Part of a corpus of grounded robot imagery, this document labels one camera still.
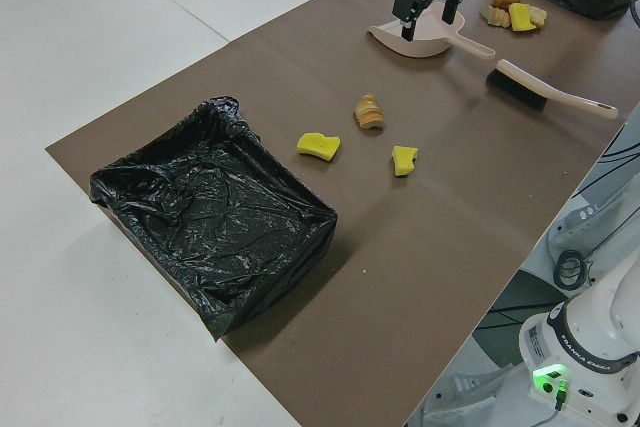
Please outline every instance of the brown paper mat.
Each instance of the brown paper mat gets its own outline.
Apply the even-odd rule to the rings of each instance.
[[[327,257],[287,298],[225,342],[305,427],[401,426],[638,101],[638,31],[545,0],[542,32],[516,35],[466,0],[461,33],[555,86],[621,109],[607,121],[541,114],[485,85],[495,64],[451,48],[399,57],[366,29],[393,0],[313,0],[232,42],[52,145],[89,175],[198,103],[236,97],[265,147],[339,214]],[[387,129],[362,131],[373,92]],[[338,135],[328,164],[298,156],[304,132]],[[418,147],[393,177],[394,145]]]

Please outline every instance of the pink dustpan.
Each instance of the pink dustpan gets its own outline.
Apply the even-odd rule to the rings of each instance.
[[[368,30],[391,50],[407,57],[431,57],[444,52],[452,45],[484,60],[495,57],[495,50],[458,33],[464,25],[464,17],[460,12],[456,12],[453,24],[443,22],[443,9],[444,3],[433,2],[422,12],[411,42],[402,38],[402,24],[399,20],[378,27],[371,26]]]

